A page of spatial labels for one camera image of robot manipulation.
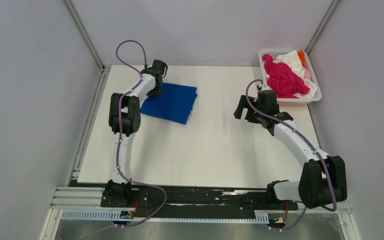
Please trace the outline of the blue graphic t-shirt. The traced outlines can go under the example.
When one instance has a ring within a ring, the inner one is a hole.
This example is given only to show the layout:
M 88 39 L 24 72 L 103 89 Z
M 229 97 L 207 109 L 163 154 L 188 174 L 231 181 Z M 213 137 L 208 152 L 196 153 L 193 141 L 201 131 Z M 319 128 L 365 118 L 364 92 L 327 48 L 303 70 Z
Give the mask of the blue graphic t-shirt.
M 185 125 L 193 110 L 198 89 L 194 86 L 165 82 L 161 90 L 159 95 L 148 97 L 143 102 L 140 112 L 147 116 Z

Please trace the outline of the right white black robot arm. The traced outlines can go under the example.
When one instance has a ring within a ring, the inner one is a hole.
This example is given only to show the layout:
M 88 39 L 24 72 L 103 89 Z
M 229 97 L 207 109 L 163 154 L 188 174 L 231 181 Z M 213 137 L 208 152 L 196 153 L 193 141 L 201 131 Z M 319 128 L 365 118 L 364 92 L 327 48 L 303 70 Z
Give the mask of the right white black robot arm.
M 257 97 L 241 95 L 233 116 L 241 119 L 244 110 L 247 122 L 266 129 L 301 166 L 298 181 L 276 180 L 267 185 L 266 204 L 278 209 L 285 201 L 295 201 L 308 209 L 336 211 L 338 203 L 348 197 L 345 161 L 316 147 L 299 130 L 294 118 L 280 111 L 273 90 L 261 89 Z

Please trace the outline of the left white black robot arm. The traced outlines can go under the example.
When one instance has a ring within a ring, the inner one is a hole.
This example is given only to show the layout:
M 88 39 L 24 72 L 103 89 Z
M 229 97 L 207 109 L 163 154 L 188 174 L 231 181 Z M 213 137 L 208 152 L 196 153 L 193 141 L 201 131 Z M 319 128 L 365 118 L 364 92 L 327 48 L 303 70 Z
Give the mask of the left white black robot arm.
M 102 192 L 102 207 L 122 208 L 133 201 L 131 156 L 133 140 L 141 126 L 141 106 L 146 98 L 162 92 L 167 70 L 167 64 L 156 59 L 151 66 L 144 66 L 130 89 L 110 97 L 108 125 L 115 138 L 115 163 Z

